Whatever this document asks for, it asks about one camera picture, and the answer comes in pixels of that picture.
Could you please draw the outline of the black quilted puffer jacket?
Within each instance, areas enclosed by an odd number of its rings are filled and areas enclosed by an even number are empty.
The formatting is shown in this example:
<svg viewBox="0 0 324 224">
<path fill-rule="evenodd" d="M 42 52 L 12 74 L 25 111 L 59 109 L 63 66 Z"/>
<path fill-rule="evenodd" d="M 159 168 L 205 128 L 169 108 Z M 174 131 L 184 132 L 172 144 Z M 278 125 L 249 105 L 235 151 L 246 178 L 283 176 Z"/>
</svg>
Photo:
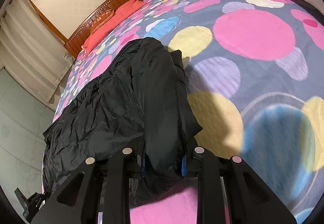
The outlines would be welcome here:
<svg viewBox="0 0 324 224">
<path fill-rule="evenodd" d="M 144 173 L 129 182 L 130 206 L 157 201 L 183 179 L 188 143 L 201 129 L 181 51 L 151 37 L 132 40 L 44 132 L 43 189 L 55 191 L 88 157 L 109 159 L 140 138 Z"/>
</svg>

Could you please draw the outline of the frosted glass wardrobe door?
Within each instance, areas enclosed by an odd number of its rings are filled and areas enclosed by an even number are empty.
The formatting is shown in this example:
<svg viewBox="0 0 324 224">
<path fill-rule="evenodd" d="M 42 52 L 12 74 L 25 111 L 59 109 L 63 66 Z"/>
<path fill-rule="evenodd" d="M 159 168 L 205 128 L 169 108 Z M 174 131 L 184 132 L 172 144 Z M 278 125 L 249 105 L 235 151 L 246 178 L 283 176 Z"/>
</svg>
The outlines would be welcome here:
<svg viewBox="0 0 324 224">
<path fill-rule="evenodd" d="M 1 185 L 26 193 L 42 189 L 43 132 L 54 112 L 1 70 Z"/>
</svg>

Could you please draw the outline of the colourful polka dot bedspread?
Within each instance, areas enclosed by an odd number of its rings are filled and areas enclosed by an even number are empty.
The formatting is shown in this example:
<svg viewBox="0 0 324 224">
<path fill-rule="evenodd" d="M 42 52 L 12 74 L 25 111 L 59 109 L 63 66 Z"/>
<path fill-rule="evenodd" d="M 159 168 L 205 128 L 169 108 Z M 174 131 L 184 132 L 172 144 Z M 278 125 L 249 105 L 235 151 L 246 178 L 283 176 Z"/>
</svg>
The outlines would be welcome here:
<svg viewBox="0 0 324 224">
<path fill-rule="evenodd" d="M 131 40 L 184 58 L 198 142 L 239 151 L 291 209 L 310 219 L 323 193 L 323 25 L 292 0 L 145 0 L 81 52 L 54 118 Z"/>
</svg>

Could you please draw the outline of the left beige striped curtain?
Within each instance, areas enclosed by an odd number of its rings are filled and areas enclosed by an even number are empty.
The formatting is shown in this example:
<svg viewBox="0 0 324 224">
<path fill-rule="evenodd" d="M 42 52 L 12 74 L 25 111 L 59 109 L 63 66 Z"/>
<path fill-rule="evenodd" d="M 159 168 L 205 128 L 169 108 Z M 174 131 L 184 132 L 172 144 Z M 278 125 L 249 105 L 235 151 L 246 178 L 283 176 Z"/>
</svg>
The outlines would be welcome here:
<svg viewBox="0 0 324 224">
<path fill-rule="evenodd" d="M 24 89 L 48 103 L 74 57 L 29 0 L 12 0 L 1 16 L 1 60 Z"/>
</svg>

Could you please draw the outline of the red quilted pillow blanket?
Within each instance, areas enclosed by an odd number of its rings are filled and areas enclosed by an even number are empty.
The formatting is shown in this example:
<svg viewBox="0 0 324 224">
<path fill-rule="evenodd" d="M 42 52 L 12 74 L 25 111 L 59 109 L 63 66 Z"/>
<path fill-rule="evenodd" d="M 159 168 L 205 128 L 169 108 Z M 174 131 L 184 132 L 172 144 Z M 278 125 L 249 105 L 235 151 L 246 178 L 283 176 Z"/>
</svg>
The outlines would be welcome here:
<svg viewBox="0 0 324 224">
<path fill-rule="evenodd" d="M 105 39 L 105 37 L 112 32 L 118 25 L 120 25 L 125 19 L 141 9 L 146 3 L 139 0 L 129 0 L 120 6 L 114 16 L 102 25 L 96 32 L 90 34 L 82 45 L 83 57 L 87 57 L 92 50 Z"/>
</svg>

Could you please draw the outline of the small orange embroidered cushion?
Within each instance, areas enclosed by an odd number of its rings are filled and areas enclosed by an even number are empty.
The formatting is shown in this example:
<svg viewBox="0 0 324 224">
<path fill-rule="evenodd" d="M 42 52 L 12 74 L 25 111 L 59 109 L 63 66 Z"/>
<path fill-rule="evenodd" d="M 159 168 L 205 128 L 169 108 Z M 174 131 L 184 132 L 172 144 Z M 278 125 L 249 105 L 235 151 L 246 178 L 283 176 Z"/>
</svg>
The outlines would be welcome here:
<svg viewBox="0 0 324 224">
<path fill-rule="evenodd" d="M 115 10 L 105 10 L 98 15 L 98 18 L 94 20 L 90 28 L 90 34 L 96 32 L 102 25 L 108 22 L 115 14 Z"/>
</svg>

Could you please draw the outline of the wooden bed headboard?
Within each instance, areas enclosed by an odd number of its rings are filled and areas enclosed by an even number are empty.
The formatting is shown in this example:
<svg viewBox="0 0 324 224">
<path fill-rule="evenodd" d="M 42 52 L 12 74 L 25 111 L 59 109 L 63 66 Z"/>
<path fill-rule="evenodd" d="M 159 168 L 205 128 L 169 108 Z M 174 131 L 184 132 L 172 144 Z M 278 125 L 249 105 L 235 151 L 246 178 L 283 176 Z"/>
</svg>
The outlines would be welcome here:
<svg viewBox="0 0 324 224">
<path fill-rule="evenodd" d="M 106 10 L 117 10 L 120 6 L 129 0 L 106 0 L 97 9 L 95 9 L 72 33 L 72 35 L 65 42 L 65 49 L 74 57 L 77 58 L 81 52 L 81 46 L 90 35 L 91 25 L 99 17 L 99 15 Z"/>
</svg>

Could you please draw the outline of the vertical wooden door frame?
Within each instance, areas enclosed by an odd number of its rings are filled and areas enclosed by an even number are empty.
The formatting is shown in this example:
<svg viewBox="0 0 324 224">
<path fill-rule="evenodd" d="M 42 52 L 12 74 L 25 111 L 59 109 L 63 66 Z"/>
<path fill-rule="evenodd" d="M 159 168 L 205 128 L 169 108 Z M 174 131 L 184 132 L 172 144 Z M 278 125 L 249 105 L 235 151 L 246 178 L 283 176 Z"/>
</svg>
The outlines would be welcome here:
<svg viewBox="0 0 324 224">
<path fill-rule="evenodd" d="M 64 43 L 67 43 L 68 39 L 46 18 L 46 16 L 41 12 L 41 10 L 37 8 L 37 6 L 31 0 L 29 0 L 29 2 L 31 3 L 38 16 L 42 19 L 42 21 L 49 27 L 49 29 L 51 29 L 52 32 L 56 34 L 57 37 L 61 39 Z"/>
</svg>

